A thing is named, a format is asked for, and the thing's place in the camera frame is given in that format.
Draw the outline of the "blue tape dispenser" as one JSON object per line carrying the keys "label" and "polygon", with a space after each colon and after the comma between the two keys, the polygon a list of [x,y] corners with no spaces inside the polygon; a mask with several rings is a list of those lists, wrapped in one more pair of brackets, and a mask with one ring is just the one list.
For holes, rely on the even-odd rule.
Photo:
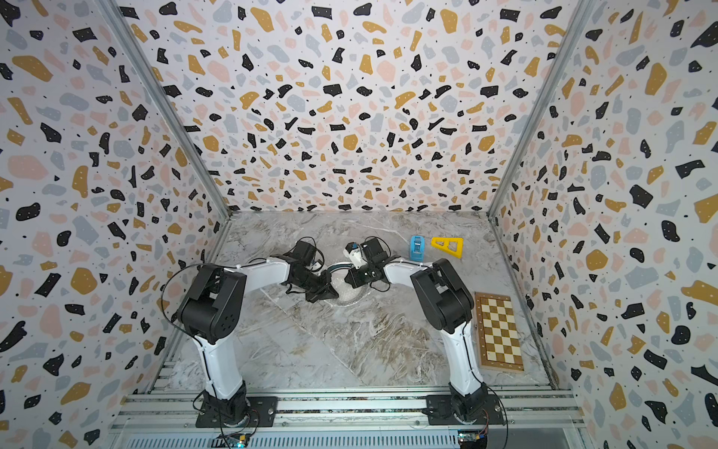
{"label": "blue tape dispenser", "polygon": [[426,241],[423,236],[412,236],[409,241],[409,259],[414,262],[423,262],[426,252]]}

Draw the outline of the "clear bubble wrap sheet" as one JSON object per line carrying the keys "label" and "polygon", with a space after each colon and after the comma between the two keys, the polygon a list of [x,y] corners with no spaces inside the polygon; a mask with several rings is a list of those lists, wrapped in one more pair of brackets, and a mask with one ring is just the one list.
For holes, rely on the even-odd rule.
{"label": "clear bubble wrap sheet", "polygon": [[[409,256],[417,230],[398,226],[232,223],[218,262],[244,262],[288,250],[300,237],[314,237],[328,263],[346,260],[342,246],[366,237],[384,239],[393,254]],[[333,275],[339,299],[311,304],[300,294],[273,285],[244,299],[239,325],[231,335],[239,372],[248,387],[438,387],[448,385],[450,368],[439,331],[424,318],[411,288],[383,282],[353,290]],[[195,390],[203,380],[193,342],[183,344],[170,375],[172,389]]]}

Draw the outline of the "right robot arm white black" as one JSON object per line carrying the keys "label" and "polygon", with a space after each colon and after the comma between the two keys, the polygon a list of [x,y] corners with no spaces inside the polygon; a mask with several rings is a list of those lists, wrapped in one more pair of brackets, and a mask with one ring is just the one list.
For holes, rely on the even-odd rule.
{"label": "right robot arm white black", "polygon": [[343,251],[352,264],[345,282],[353,288],[385,282],[414,289],[424,317],[441,333],[450,370],[452,414],[470,423],[482,415],[489,391],[476,359],[473,331],[474,300],[451,262],[431,264],[390,256],[381,240],[351,242]]}

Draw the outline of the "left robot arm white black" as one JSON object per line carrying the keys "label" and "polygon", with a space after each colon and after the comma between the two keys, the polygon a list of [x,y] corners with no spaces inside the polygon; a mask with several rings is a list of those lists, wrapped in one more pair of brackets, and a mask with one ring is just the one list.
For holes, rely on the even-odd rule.
{"label": "left robot arm white black", "polygon": [[250,416],[247,385],[239,372],[232,334],[247,293],[279,284],[295,288],[310,303],[338,299],[328,271],[312,270],[316,246],[298,241],[277,254],[234,267],[200,264],[178,310],[179,327],[198,349],[205,374],[201,395],[205,416],[235,426]]}

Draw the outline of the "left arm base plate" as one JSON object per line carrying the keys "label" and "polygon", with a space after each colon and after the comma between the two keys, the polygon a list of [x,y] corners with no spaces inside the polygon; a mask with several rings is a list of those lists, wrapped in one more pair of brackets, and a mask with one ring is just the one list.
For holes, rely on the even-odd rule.
{"label": "left arm base plate", "polygon": [[196,419],[197,428],[271,428],[274,424],[279,399],[273,396],[216,400],[208,397]]}

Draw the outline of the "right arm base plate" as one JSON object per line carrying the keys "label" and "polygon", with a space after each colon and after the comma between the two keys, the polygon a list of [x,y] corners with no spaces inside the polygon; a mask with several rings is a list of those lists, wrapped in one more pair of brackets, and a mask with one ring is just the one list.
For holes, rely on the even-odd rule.
{"label": "right arm base plate", "polygon": [[503,408],[496,395],[464,400],[451,395],[429,395],[422,413],[431,426],[504,425]]}

